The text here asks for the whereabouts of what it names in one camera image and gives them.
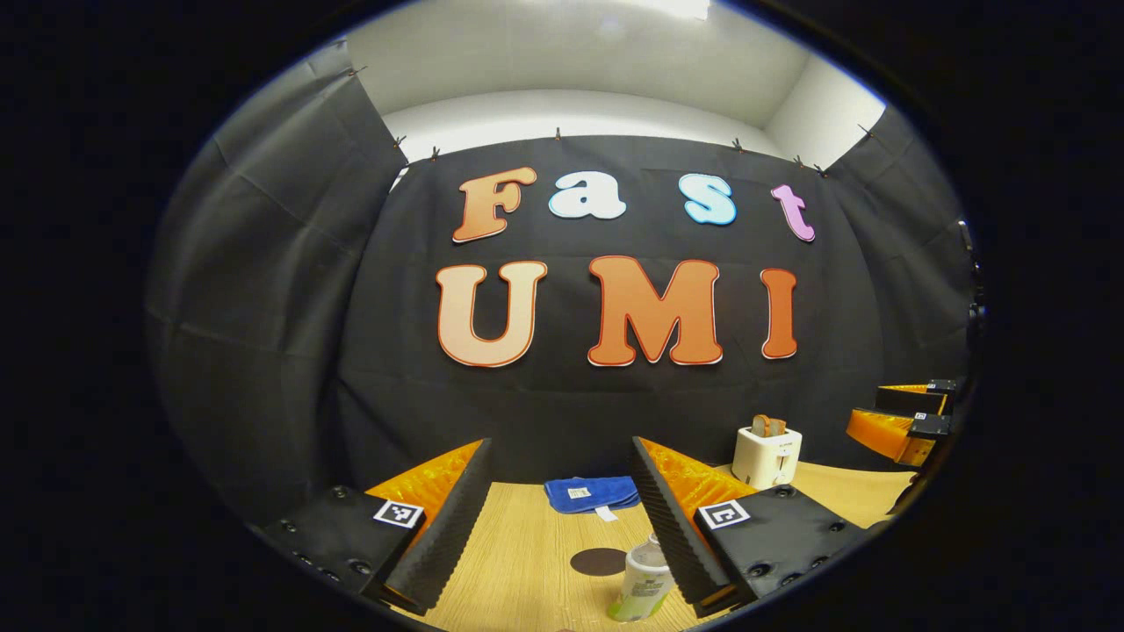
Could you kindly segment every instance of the spray bottle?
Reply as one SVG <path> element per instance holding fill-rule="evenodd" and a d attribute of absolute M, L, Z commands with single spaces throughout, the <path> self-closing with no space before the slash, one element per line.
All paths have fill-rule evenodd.
<path fill-rule="evenodd" d="M 625 556 L 625 580 L 620 594 L 609 606 L 616 621 L 638 621 L 655 614 L 674 586 L 671 569 L 655 534 Z"/>

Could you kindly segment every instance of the white tag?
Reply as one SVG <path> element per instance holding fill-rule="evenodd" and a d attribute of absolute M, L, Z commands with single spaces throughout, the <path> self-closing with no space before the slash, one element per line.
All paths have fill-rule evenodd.
<path fill-rule="evenodd" d="M 597 512 L 597 515 L 601 516 L 601 520 L 605 522 L 613 522 L 617 520 L 617 516 L 613 515 L 613 512 L 609 511 L 608 505 L 601 505 L 593 511 Z"/>

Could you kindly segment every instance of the wooden table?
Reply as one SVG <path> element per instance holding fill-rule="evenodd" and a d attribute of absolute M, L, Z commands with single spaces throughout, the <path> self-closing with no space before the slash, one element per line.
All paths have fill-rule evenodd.
<path fill-rule="evenodd" d="M 729 466 L 716 469 L 729 472 Z M 886 518 L 910 476 L 800 462 L 792 485 L 868 527 Z M 615 522 L 596 514 L 560 514 L 551 508 L 542 485 L 495 482 L 437 607 L 422 617 L 398 612 L 453 632 L 589 632 L 622 626 L 664 632 L 722 615 L 697 619 L 679 590 L 672 589 L 660 612 L 646 620 L 609 619 L 606 610 L 620 589 L 623 574 L 582 575 L 570 567 L 570 558 L 601 547 L 627 551 L 652 533 L 642 505 L 614 514 Z"/>

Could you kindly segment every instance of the blue towel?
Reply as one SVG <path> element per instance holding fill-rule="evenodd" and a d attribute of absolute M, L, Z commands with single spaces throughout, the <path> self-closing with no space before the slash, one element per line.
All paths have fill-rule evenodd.
<path fill-rule="evenodd" d="M 624 509 L 640 503 L 632 477 L 562 478 L 547 480 L 546 498 L 561 514 L 588 514 L 600 506 Z"/>

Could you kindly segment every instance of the ceiling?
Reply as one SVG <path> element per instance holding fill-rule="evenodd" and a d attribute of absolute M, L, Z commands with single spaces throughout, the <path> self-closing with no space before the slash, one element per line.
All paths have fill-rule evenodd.
<path fill-rule="evenodd" d="M 486 92 L 570 89 L 661 99 L 765 127 L 808 49 L 737 9 L 668 0 L 419 0 L 348 34 L 383 115 Z"/>

